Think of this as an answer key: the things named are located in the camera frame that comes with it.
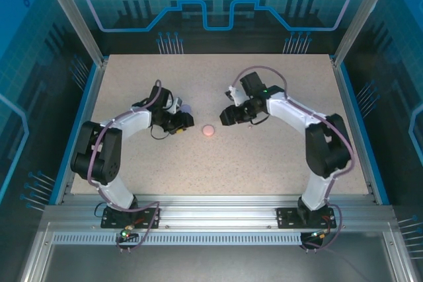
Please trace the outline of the connector with green light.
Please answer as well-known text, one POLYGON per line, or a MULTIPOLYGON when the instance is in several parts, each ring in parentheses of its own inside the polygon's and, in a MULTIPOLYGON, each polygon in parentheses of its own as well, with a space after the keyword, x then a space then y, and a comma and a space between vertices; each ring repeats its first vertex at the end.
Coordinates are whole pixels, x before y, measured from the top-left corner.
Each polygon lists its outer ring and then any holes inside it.
POLYGON ((131 237, 132 231, 134 230, 133 225, 125 226, 120 232, 120 240, 125 241, 131 237))

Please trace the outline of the metal bottom tray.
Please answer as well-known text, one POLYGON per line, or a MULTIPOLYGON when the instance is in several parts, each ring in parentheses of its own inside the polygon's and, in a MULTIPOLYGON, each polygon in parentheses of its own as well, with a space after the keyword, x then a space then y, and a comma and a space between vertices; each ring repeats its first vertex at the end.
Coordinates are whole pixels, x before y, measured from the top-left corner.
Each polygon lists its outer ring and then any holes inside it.
POLYGON ((298 246, 142 246, 45 242, 40 256, 17 254, 0 282, 423 282, 423 260, 401 273, 392 240, 341 234, 322 251, 298 246))

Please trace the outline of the aluminium mounting rail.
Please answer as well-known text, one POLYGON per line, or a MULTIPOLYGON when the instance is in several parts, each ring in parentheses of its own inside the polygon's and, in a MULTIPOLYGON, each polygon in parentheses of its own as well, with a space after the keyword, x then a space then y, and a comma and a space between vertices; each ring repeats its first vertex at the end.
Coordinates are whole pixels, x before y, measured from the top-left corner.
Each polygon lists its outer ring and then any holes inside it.
MULTIPOLYGON (((45 208, 40 230, 100 230, 93 211, 97 195, 70 194, 60 205, 45 208)), ((140 206, 160 203, 161 232, 276 232, 276 210, 297 207, 297 195, 138 195, 140 206)), ((388 232, 399 226, 390 205, 378 205, 371 195, 334 195, 343 232, 388 232)))

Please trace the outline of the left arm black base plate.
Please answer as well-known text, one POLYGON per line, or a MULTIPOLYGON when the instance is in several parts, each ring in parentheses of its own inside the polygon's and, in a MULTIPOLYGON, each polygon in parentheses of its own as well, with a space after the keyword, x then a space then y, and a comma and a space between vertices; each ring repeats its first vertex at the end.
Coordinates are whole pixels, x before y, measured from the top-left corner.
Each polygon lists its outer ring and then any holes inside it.
POLYGON ((123 229, 127 225, 134 225, 136 229, 147 229, 150 222, 153 222, 151 228, 157 229, 160 213, 160 209, 155 213, 155 208, 128 213, 106 207, 102 212, 100 227, 102 229, 123 229))

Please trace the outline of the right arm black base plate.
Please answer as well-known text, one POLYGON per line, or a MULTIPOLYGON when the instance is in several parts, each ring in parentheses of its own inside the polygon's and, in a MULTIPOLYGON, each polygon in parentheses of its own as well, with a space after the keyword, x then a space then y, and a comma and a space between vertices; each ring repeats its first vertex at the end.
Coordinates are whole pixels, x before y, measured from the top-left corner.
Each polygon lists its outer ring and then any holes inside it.
POLYGON ((276 209, 279 229, 336 229, 334 210, 324 206, 316 211, 300 211, 299 208, 281 207, 276 209))

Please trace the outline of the aluminium frame post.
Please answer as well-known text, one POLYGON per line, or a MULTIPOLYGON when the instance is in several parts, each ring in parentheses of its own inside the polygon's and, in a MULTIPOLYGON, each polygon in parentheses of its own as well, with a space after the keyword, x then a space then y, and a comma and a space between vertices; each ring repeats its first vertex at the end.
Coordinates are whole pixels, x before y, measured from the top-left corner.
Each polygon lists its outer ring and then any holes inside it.
POLYGON ((354 41, 364 27, 364 24, 366 23, 370 14, 373 12, 377 2, 378 0, 363 0, 361 2, 356 14, 354 15, 354 18, 351 21, 351 24, 347 28, 337 50, 335 51, 334 57, 332 59, 332 66, 334 68, 340 68, 340 65, 350 51, 354 41))
POLYGON ((84 45, 90 58, 96 66, 102 67, 104 64, 104 57, 100 48, 95 42, 88 25, 86 24, 83 15, 81 14, 77 4, 74 0, 57 0, 66 17, 71 23, 73 29, 76 31, 81 43, 84 45))

